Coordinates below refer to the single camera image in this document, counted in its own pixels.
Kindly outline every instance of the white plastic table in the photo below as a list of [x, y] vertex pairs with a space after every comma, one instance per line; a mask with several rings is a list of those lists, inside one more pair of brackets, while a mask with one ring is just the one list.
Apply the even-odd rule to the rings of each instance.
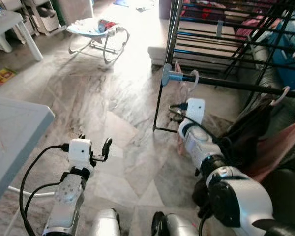
[[53, 120], [47, 106], [0, 97], [0, 198]]
[[11, 52], [12, 48], [3, 37], [3, 34], [9, 29], [11, 29], [13, 26], [16, 26], [21, 32], [25, 41], [27, 42], [27, 45], [35, 59], [37, 61], [41, 61], [43, 59], [43, 56], [40, 50], [38, 49], [37, 45], [35, 44], [34, 40], [32, 39], [30, 33], [26, 29], [23, 23], [22, 15], [14, 11], [2, 10], [2, 12], [3, 15], [0, 17], [0, 44], [5, 49], [5, 51]]

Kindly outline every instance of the tiled floor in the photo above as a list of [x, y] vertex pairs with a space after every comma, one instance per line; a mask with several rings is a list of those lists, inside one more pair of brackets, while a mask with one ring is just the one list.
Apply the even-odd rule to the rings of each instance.
[[[98, 1], [96, 11], [107, 6], [106, 1]], [[95, 49], [86, 51], [97, 58], [69, 55], [69, 35], [65, 32], [35, 40], [44, 56], [39, 63], [33, 61], [25, 45], [17, 45], [10, 54], [0, 52], [0, 68], [7, 66], [19, 72], [0, 87], [0, 96], [48, 105], [56, 115], [11, 185], [20, 186], [33, 157], [50, 144], [68, 142], [83, 132], [99, 153], [104, 140], [113, 138], [108, 161], [99, 163], [94, 177], [88, 181], [78, 235], [87, 234], [96, 212], [106, 207], [119, 212], [122, 235], [149, 235], [157, 210], [179, 213], [195, 225], [199, 222], [191, 200], [197, 178], [190, 159], [178, 155], [176, 134], [152, 131], [162, 70], [150, 64], [147, 46], [153, 35], [146, 29], [153, 27], [151, 19], [157, 21], [157, 12], [128, 11], [132, 19], [128, 22], [131, 38], [124, 54], [108, 66]], [[169, 121], [167, 107], [175, 102], [178, 86], [169, 83], [163, 90], [160, 126], [177, 128]], [[206, 100], [204, 124], [216, 134], [238, 115], [234, 90], [201, 85], [192, 96]], [[66, 168], [65, 154], [50, 151], [37, 163], [26, 189], [57, 181]], [[10, 192], [0, 200], [0, 235], [17, 210], [17, 200], [18, 196]], [[52, 202], [35, 200], [30, 208], [30, 222], [38, 234], [47, 221]], [[217, 229], [231, 234], [216, 227], [219, 222], [214, 220], [208, 221], [206, 227], [212, 225], [209, 235], [221, 235]], [[11, 235], [26, 235], [20, 218]]]

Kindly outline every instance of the black metal rack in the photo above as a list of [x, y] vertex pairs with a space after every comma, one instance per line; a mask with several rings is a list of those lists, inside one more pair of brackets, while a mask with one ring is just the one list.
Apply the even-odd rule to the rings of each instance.
[[[225, 11], [224, 8], [221, 8], [218, 6], [212, 6], [212, 5], [206, 5], [203, 7], [202, 5], [199, 5], [196, 3], [190, 3], [190, 4], [183, 3], [183, 0], [172, 0], [165, 64], [173, 65], [174, 64], [173, 59], [184, 59], [184, 60], [192, 60], [192, 61], [201, 62], [201, 63], [227, 66], [227, 68], [224, 71], [218, 71], [219, 73], [223, 74], [223, 79], [216, 79], [209, 76], [200, 76], [198, 83], [251, 91], [246, 101], [245, 107], [249, 104], [255, 92], [281, 95], [283, 93], [282, 90], [277, 88], [263, 87], [263, 86], [260, 86], [259, 83], [261, 79], [263, 78], [266, 70], [269, 67], [287, 68], [290, 70], [295, 70], [295, 66], [292, 66], [290, 64], [278, 64], [278, 63], [272, 62], [272, 57], [276, 49], [285, 50], [286, 52], [295, 52], [295, 48], [279, 45], [281, 37], [284, 34], [295, 36], [295, 32], [286, 30], [287, 23], [291, 20], [295, 21], [295, 18], [292, 17], [292, 13], [295, 10], [295, 0], [278, 0], [277, 3], [269, 3], [262, 0], [247, 0], [246, 2], [239, 2], [239, 3], [228, 2], [225, 0], [215, 0], [215, 1], [211, 0], [211, 2], [226, 3], [228, 5], [233, 5], [234, 7], [235, 6], [244, 6], [244, 7], [256, 6], [259, 9], [261, 9], [262, 12], [253, 13], [247, 10], [227, 9], [228, 12], [244, 13], [244, 14], [248, 14], [248, 16], [240, 16], [240, 17], [238, 16], [239, 18], [238, 21], [237, 20], [232, 20], [231, 22], [226, 20], [222, 21], [223, 26], [249, 29], [249, 30], [252, 30], [252, 32], [250, 33], [249, 36], [238, 36], [235, 34], [228, 34], [228, 33], [221, 33], [220, 35], [217, 35], [217, 33], [213, 31], [189, 29], [189, 28], [183, 28], [183, 27], [179, 28], [180, 21], [191, 21], [191, 22], [205, 23], [205, 24], [211, 24], [211, 25], [221, 24], [221, 21], [219, 20], [200, 19], [195, 17], [184, 17], [184, 16], [181, 16], [181, 11], [182, 10], [197, 11], [200, 13], [204, 13], [203, 10], [195, 10], [195, 9], [206, 8], [206, 9], [212, 9], [212, 10]], [[262, 18], [260, 19], [260, 21], [258, 22], [256, 26], [246, 26], [246, 25], [240, 24], [243, 21], [243, 19], [244, 20], [257, 19], [256, 18], [257, 16], [262, 16]], [[271, 29], [270, 26], [273, 24], [273, 22], [276, 19], [283, 20], [282, 21], [283, 24], [280, 29]], [[266, 31], [277, 34], [277, 37], [274, 43], [257, 41], [259, 37]], [[191, 44], [191, 43], [182, 44], [182, 43], [179, 43], [178, 40], [193, 42], [194, 44]], [[203, 42], [203, 43], [212, 44], [212, 45], [219, 44], [219, 45], [225, 45], [225, 46], [232, 46], [232, 47], [237, 47], [237, 49], [236, 50], [227, 50], [227, 49], [220, 50], [213, 47], [195, 45], [195, 43], [197, 42], [199, 43]], [[185, 47], [204, 49], [204, 50], [210, 49], [213, 51], [217, 50], [217, 51], [229, 52], [233, 54], [232, 56], [224, 56], [224, 55], [199, 52], [199, 50], [195, 52], [190, 50], [178, 49], [177, 46], [185, 46]], [[247, 54], [250, 49], [253, 49], [253, 47], [256, 47], [256, 46], [265, 46], [269, 48], [270, 52], [266, 61], [260, 61], [254, 58], [253, 59], [243, 58], [243, 55]], [[218, 58], [218, 59], [226, 59], [231, 61], [231, 63], [227, 64], [223, 62], [216, 62], [216, 61], [209, 61], [209, 60], [182, 58], [179, 56], [174, 56], [174, 53], [179, 53], [180, 55], [190, 54], [190, 55], [197, 55], [197, 56], [204, 56], [204, 57], [211, 57], [211, 58]], [[237, 64], [238, 61], [251, 63], [254, 65], [261, 65], [261, 66], [258, 68], [251, 68], [244, 65], [243, 66], [238, 65]], [[191, 67], [191, 68], [198, 68], [198, 69], [203, 69], [204, 71], [207, 71], [207, 68], [201, 68], [201, 67]], [[244, 83], [238, 83], [234, 81], [228, 81], [227, 78], [233, 68], [246, 68], [246, 69], [258, 70], [259, 75], [255, 84], [252, 85], [252, 84], [244, 84]], [[187, 74], [183, 74], [182, 80], [195, 82], [195, 77], [187, 75]], [[167, 129], [165, 127], [157, 127], [156, 125], [159, 105], [160, 105], [160, 100], [162, 95], [162, 89], [163, 89], [163, 85], [161, 82], [157, 105], [156, 105], [155, 117], [154, 117], [153, 131], [155, 129], [158, 129], [158, 130], [164, 130], [169, 132], [177, 132], [176, 130]], [[295, 91], [289, 91], [286, 96], [295, 98]]]

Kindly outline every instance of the baby bouncer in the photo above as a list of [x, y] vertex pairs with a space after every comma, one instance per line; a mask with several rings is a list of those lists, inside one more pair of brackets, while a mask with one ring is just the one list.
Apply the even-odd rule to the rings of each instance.
[[[99, 20], [97, 23], [94, 18], [77, 20], [67, 27], [67, 31], [72, 33], [68, 48], [70, 54], [79, 53], [87, 46], [92, 46], [103, 51], [103, 57], [106, 64], [115, 61], [122, 54], [130, 37], [129, 32], [122, 25], [106, 20]], [[108, 42], [113, 38], [118, 37], [118, 33], [122, 32], [126, 33], [126, 40], [122, 42], [121, 47], [108, 47]], [[89, 38], [90, 40], [82, 47], [72, 49], [72, 41], [75, 35], [80, 35]]]

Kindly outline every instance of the red cloth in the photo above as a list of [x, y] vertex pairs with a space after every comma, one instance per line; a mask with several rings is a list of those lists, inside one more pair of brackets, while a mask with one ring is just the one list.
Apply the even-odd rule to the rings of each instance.
[[257, 145], [257, 160], [243, 172], [261, 182], [272, 172], [295, 144], [295, 123]]

